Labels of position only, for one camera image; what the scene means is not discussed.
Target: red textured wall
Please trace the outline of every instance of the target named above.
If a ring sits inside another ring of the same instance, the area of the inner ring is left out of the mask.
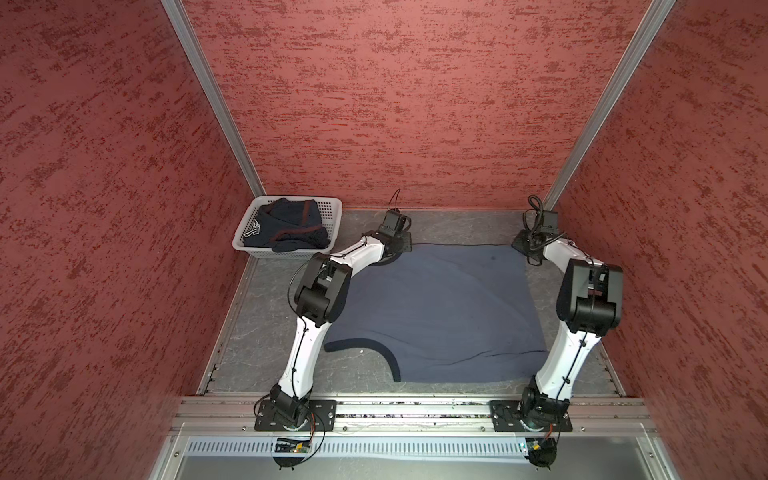
[[[266,190],[382,206],[547,193],[648,0],[187,0]]]
[[[768,478],[766,25],[678,0],[558,205],[624,268],[606,348],[689,480]]]
[[[251,198],[160,2],[3,2],[0,149],[0,478],[144,480]]]

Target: laundry basket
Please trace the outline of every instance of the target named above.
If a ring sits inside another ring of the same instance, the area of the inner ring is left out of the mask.
[[[293,252],[273,252],[271,248],[257,248],[246,247],[243,244],[243,232],[253,228],[256,223],[256,215],[259,212],[259,207],[266,204],[271,204],[275,200],[280,198],[286,198],[291,201],[304,201],[314,200],[317,202],[317,206],[320,208],[320,216],[323,219],[323,226],[328,230],[328,238],[331,243],[327,248],[322,250],[313,250],[307,248],[299,248]],[[336,237],[339,236],[339,222],[341,221],[341,200],[331,197],[286,197],[284,195],[264,195],[262,197],[256,197],[253,202],[250,203],[250,207],[246,210],[243,219],[240,221],[240,225],[237,226],[235,231],[235,237],[232,239],[232,247],[235,250],[242,252],[248,252],[252,257],[256,258],[285,258],[293,260],[309,260],[315,253],[329,253],[333,248],[333,244],[336,243]]]

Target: side wall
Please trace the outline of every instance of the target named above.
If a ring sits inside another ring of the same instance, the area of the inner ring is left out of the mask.
[[[768,478],[768,3],[678,0],[558,210],[683,477]]]
[[[270,194],[527,208],[649,0],[186,0]]]
[[[251,198],[160,2],[3,2],[0,149],[0,478],[144,480]]]

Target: folded dark clothes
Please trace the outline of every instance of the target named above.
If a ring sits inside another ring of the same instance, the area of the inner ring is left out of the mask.
[[[314,200],[292,202],[285,198],[262,205],[253,228],[243,232],[246,247],[293,252],[299,248],[322,250],[330,244],[320,209]]]

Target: work surface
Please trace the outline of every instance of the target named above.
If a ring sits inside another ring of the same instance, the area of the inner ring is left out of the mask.
[[[345,210],[335,251],[343,250],[375,230],[383,210]],[[413,242],[511,243],[521,228],[519,212],[405,212],[413,220]],[[405,255],[398,261],[406,261]],[[286,367],[296,317],[286,301],[291,276],[303,261],[259,259],[256,273],[237,318],[223,361],[209,392],[268,392]],[[526,270],[541,328],[548,348],[558,331],[554,305],[562,274],[550,262]],[[574,384],[574,394],[615,396],[616,388],[605,364],[594,349]],[[368,349],[321,352],[314,376],[315,395],[320,393],[457,393],[514,395],[522,392],[529,379],[494,383],[410,383],[393,382],[384,358]]]

